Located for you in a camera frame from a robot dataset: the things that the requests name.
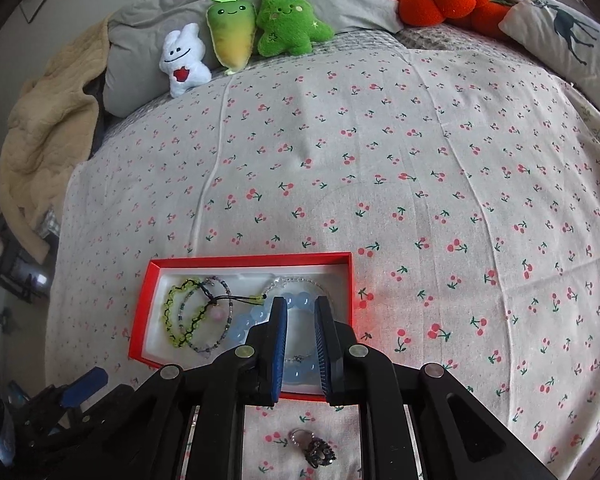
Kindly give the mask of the white bunny plush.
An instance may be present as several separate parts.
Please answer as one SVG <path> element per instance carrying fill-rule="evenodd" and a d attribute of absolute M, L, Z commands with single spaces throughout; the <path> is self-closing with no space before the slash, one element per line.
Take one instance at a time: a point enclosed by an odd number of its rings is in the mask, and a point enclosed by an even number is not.
<path fill-rule="evenodd" d="M 204 64 L 206 47 L 199 38 L 199 26 L 186 24 L 172 30 L 163 40 L 160 70 L 168 76 L 172 98 L 182 96 L 188 89 L 208 84 L 211 70 Z"/>

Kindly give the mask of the orange pumpkin plush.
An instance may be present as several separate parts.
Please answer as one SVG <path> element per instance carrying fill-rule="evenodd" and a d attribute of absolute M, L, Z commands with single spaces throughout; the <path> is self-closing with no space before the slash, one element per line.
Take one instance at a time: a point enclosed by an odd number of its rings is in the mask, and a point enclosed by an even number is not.
<path fill-rule="evenodd" d="M 396 0 L 400 20 L 411 27 L 448 23 L 495 40 L 509 41 L 500 29 L 510 0 Z"/>

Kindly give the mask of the beige quilted blanket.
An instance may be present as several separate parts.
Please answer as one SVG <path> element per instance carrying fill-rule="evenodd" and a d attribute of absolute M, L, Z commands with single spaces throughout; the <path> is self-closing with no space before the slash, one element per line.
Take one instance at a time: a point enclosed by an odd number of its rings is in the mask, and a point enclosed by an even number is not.
<path fill-rule="evenodd" d="M 43 76 L 27 82 L 7 119 L 0 157 L 0 207 L 21 247 L 42 263 L 50 245 L 36 229 L 49 211 L 60 219 L 68 182 L 91 153 L 99 114 L 84 87 L 104 73 L 103 20 L 63 47 Z"/>

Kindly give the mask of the green tree plush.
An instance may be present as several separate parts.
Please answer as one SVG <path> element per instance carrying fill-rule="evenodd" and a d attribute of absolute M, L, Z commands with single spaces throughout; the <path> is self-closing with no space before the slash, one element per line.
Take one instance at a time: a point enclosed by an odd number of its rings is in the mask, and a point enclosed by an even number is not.
<path fill-rule="evenodd" d="M 257 49 L 265 58 L 284 53 L 305 55 L 312 52 L 314 44 L 335 36 L 306 0 L 261 0 L 257 26 L 262 32 Z"/>

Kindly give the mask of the green yellow carrot plush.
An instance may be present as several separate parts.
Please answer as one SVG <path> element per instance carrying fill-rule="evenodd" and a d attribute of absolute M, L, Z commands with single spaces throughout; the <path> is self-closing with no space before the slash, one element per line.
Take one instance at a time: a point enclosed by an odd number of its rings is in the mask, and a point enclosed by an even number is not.
<path fill-rule="evenodd" d="M 256 9 L 249 0 L 211 0 L 207 24 L 213 51 L 227 75 L 243 70 L 252 55 Z"/>

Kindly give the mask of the cherry print bed sheet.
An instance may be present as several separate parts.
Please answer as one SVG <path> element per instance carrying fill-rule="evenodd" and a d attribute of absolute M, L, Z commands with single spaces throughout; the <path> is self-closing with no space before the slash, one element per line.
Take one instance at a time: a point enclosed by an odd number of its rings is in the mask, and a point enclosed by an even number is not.
<path fill-rule="evenodd" d="M 51 384 L 141 384 L 155 258 L 353 260 L 359 340 L 451 372 L 561 479 L 600 466 L 600 115 L 541 67 L 374 47 L 280 58 L 139 110 L 76 168 Z"/>

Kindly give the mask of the black rhinestone hair clip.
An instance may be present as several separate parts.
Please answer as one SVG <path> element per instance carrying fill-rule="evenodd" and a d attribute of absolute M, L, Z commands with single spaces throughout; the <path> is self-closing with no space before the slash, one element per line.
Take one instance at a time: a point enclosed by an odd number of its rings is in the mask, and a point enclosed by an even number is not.
<path fill-rule="evenodd" d="M 332 446 L 317 437 L 314 432 L 302 428 L 289 431 L 289 440 L 303 454 L 304 459 L 312 468 L 327 467 L 336 462 L 336 454 Z"/>

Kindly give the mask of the red jewelry box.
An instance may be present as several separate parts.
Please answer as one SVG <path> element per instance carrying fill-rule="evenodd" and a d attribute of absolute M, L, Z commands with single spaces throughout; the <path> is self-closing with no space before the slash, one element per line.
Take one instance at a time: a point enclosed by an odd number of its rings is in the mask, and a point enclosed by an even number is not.
<path fill-rule="evenodd" d="M 348 252 L 154 259 L 140 290 L 130 358 L 153 367 L 209 364 L 268 322 L 273 301 L 287 307 L 282 395 L 321 399 L 314 304 L 324 296 L 336 320 L 352 320 Z"/>

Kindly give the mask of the white deer print pillow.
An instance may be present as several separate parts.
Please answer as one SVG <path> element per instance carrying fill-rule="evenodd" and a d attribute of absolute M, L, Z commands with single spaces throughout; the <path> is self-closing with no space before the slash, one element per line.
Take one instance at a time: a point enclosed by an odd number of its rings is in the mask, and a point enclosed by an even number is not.
<path fill-rule="evenodd" d="M 600 24 L 557 0 L 521 0 L 498 28 L 600 111 Z"/>

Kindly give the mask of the grey pillow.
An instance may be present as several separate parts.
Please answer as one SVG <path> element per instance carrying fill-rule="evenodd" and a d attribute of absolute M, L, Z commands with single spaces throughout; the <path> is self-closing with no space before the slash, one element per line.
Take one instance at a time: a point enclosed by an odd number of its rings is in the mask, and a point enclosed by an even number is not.
<path fill-rule="evenodd" d="M 259 4 L 260 0 L 249 0 Z M 398 32 L 402 25 L 393 0 L 308 0 L 315 14 L 337 33 L 355 29 Z M 134 110 L 169 90 L 168 78 L 159 70 L 163 39 L 188 23 L 200 27 L 206 46 L 204 64 L 220 66 L 216 59 L 206 11 L 210 0 L 136 0 L 111 15 L 110 50 L 104 87 L 105 110 L 125 118 Z"/>

